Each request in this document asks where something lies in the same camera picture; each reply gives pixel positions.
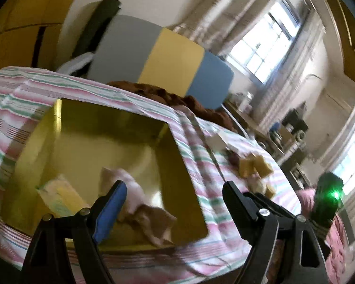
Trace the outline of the grey yellow blue chair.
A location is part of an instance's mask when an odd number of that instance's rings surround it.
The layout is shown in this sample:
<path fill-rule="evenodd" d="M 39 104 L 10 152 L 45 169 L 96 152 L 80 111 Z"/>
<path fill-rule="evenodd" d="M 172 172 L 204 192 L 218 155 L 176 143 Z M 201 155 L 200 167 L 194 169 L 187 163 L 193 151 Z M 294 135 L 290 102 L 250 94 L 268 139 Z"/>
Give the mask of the grey yellow blue chair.
<path fill-rule="evenodd" d="M 119 0 L 98 4 L 71 60 L 58 73 L 72 75 L 87 68 L 89 80 L 154 85 L 192 96 L 207 109 L 221 106 L 234 76 L 224 61 L 167 28 L 119 10 Z"/>

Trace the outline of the dark brown blanket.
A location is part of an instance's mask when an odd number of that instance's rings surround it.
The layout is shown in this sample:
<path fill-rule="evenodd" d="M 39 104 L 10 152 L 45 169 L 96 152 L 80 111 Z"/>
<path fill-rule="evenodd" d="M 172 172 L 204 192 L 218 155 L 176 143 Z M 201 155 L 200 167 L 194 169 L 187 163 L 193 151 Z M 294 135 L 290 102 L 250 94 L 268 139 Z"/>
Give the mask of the dark brown blanket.
<path fill-rule="evenodd" d="M 178 96 L 154 85 L 131 83 L 130 81 L 111 81 L 107 85 L 116 87 L 139 96 L 152 99 L 168 107 L 187 107 L 196 117 L 213 122 L 232 132 L 238 133 L 232 120 L 223 109 L 207 109 L 193 96 Z"/>

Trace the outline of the gold metal tin box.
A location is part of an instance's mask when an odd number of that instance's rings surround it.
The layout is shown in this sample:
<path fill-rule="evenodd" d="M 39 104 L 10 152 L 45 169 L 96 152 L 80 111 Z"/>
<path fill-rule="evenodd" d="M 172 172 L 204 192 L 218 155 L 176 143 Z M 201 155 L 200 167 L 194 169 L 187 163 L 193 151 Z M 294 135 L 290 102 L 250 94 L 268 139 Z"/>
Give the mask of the gold metal tin box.
<path fill-rule="evenodd" d="M 61 178 L 93 204 L 104 167 L 127 171 L 143 188 L 148 204 L 177 219 L 168 246 L 207 236 L 172 125 L 158 117 L 71 99 L 58 99 L 25 142 L 5 191 L 3 221 L 33 235 L 48 211 L 37 190 Z"/>

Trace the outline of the beige curtain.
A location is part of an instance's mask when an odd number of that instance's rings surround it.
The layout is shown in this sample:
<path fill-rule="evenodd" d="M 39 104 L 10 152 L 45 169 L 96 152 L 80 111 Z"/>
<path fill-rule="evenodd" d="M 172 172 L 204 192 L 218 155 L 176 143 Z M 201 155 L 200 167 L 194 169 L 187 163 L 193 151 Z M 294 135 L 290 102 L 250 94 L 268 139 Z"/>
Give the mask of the beige curtain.
<path fill-rule="evenodd" d="M 287 113 L 303 87 L 306 64 L 314 57 L 317 45 L 324 41 L 327 27 L 319 13 L 325 0 L 308 0 L 309 12 L 282 62 L 274 68 L 267 85 L 254 96 L 253 118 L 261 129 Z M 174 32 L 208 49 L 218 57 L 231 50 L 261 23 L 262 17 L 278 0 L 203 0 Z"/>

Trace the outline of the cracker packet green wrapper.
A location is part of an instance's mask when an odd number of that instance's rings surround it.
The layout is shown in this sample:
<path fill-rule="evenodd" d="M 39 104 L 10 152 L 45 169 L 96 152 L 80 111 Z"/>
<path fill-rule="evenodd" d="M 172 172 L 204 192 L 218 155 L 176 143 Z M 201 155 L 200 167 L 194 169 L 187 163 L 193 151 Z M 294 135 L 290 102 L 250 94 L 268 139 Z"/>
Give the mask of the cracker packet green wrapper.
<path fill-rule="evenodd" d="M 36 191 L 41 206 L 56 217 L 69 217 L 90 207 L 63 175 L 49 180 Z"/>

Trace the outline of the wooden wardrobe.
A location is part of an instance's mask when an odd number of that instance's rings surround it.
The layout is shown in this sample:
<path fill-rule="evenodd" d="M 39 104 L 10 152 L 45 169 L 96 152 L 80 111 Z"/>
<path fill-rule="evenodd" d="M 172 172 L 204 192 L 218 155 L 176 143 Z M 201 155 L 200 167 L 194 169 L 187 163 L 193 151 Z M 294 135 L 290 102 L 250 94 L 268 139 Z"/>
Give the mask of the wooden wardrobe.
<path fill-rule="evenodd" d="M 74 0 L 7 0 L 0 9 L 0 69 L 53 68 L 61 28 Z"/>

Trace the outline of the white square box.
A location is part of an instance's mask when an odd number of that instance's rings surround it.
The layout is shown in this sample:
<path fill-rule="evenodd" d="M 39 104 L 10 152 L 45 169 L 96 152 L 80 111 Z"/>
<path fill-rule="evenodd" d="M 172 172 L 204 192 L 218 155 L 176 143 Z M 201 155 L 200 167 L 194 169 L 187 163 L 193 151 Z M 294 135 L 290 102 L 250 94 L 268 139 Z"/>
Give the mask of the white square box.
<path fill-rule="evenodd" d="M 234 145 L 230 144 L 228 136 L 223 131 L 218 131 L 213 135 L 209 136 L 207 139 L 207 144 L 212 151 L 222 152 L 225 150 L 233 151 L 238 153 L 239 150 Z"/>

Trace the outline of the yellow sponge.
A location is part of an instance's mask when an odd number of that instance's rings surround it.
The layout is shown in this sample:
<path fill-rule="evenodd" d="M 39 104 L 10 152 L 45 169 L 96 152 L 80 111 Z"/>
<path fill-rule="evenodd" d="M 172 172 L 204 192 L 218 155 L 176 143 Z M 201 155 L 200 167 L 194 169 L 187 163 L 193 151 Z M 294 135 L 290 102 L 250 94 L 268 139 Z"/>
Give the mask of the yellow sponge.
<path fill-rule="evenodd" d="M 272 167 L 265 161 L 262 155 L 249 154 L 239 159 L 239 175 L 241 178 L 258 175 L 263 179 L 272 173 Z"/>

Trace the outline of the window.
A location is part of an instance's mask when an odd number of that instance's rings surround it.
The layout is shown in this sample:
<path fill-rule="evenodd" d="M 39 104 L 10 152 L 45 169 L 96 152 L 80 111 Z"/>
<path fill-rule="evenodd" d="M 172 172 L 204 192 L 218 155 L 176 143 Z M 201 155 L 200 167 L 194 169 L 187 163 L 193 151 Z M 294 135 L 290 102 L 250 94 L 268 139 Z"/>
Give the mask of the window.
<path fill-rule="evenodd" d="M 279 0 L 230 51 L 226 61 L 258 85 L 287 54 L 308 13 L 305 0 Z"/>

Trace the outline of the striped pink green bedsheet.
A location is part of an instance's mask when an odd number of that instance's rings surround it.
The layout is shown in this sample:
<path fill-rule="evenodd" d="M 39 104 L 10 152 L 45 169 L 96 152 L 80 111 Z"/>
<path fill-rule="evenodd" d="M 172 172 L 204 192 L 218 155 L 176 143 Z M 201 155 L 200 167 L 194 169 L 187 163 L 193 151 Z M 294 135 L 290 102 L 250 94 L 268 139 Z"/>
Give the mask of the striped pink green bedsheet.
<path fill-rule="evenodd" d="M 58 98 L 76 99 L 155 117 L 167 122 L 177 140 L 208 227 L 208 236 L 171 254 L 107 254 L 104 261 L 116 283 L 199 283 L 239 268 L 249 254 L 222 200 L 222 186 L 244 182 L 226 158 L 209 155 L 201 135 L 219 128 L 131 92 L 44 69 L 0 70 L 0 208 L 25 141 Z M 20 270 L 30 238 L 6 226 L 0 217 L 0 258 Z"/>

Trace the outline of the pink striped cloth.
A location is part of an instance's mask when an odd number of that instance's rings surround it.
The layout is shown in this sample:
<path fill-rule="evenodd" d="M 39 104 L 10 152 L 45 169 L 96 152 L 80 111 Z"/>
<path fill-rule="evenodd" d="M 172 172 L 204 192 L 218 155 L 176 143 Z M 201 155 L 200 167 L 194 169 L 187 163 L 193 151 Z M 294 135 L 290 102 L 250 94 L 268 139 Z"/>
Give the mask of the pink striped cloth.
<path fill-rule="evenodd" d="M 170 230 L 176 218 L 168 211 L 147 204 L 142 187 L 123 169 L 101 169 L 100 195 L 105 195 L 117 181 L 125 183 L 127 195 L 117 217 L 119 222 L 128 223 L 143 234 L 149 243 L 161 248 L 171 244 Z"/>

